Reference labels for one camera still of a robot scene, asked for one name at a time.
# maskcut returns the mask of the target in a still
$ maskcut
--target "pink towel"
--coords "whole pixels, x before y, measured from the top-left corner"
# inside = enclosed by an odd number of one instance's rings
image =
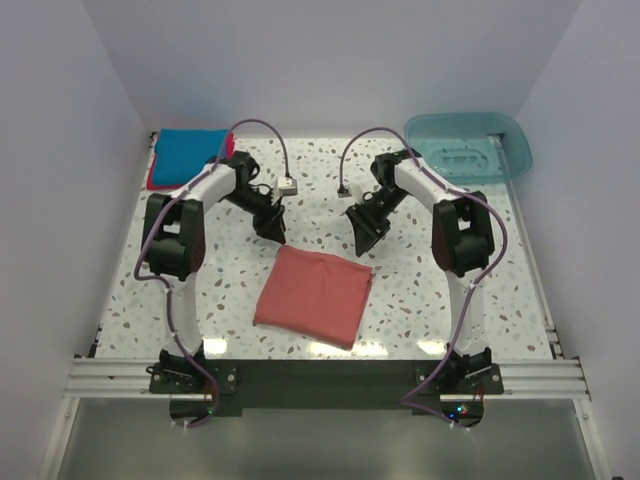
[[[371,290],[371,267],[283,246],[254,323],[274,325],[350,349]]]

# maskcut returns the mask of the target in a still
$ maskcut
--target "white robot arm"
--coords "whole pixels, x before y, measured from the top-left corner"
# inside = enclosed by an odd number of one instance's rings
[[[407,150],[377,156],[371,172],[381,188],[346,211],[353,224],[356,254],[367,252],[389,231],[387,216],[407,195],[424,205],[433,214],[433,255],[449,286],[451,341],[471,282],[487,267],[495,250],[489,212],[469,199],[449,193],[449,188],[436,185],[420,171]],[[441,184],[456,189],[444,178],[435,176]],[[486,201],[480,192],[472,195]],[[468,222],[468,227],[461,228],[459,221]],[[458,377],[476,375],[491,367],[491,350],[484,335],[482,291],[471,298],[453,353]]]
[[[210,169],[205,165],[203,173]],[[236,152],[225,159],[195,187],[179,188],[169,195],[153,194],[147,200],[144,239],[159,216],[162,208],[172,199],[184,195],[169,210],[162,227],[154,237],[145,260],[156,275],[165,275],[171,285],[173,297],[171,315],[173,328],[190,355],[202,346],[202,335],[196,316],[196,275],[205,256],[204,216],[216,203],[225,199],[253,214],[253,228],[263,238],[285,243],[284,207],[281,197],[295,194],[280,188],[277,182],[268,193],[260,193],[251,185],[260,171],[257,162],[246,152]],[[169,225],[179,224],[179,231],[169,231]],[[167,342],[163,350],[180,356],[173,332],[166,326]]]

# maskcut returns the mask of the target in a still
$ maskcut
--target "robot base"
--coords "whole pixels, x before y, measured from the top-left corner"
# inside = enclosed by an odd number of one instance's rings
[[[437,360],[206,360],[195,356],[218,382],[216,416],[241,416],[245,408],[399,410],[400,398],[415,388],[438,365]],[[204,378],[183,358],[163,352],[160,362],[147,368],[152,394],[210,394]],[[498,365],[451,385],[439,379],[416,401],[447,412],[440,395],[502,394]],[[199,417],[210,402],[172,400],[172,418]]]

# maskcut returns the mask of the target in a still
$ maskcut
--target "blue cloth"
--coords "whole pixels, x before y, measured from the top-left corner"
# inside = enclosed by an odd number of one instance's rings
[[[155,186],[184,185],[218,154],[227,130],[165,130],[156,142]]]

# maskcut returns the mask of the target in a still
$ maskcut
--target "transparent blue container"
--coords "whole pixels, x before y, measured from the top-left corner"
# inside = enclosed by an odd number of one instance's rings
[[[419,115],[404,136],[451,183],[504,183],[526,173],[531,150],[520,125],[501,113]]]

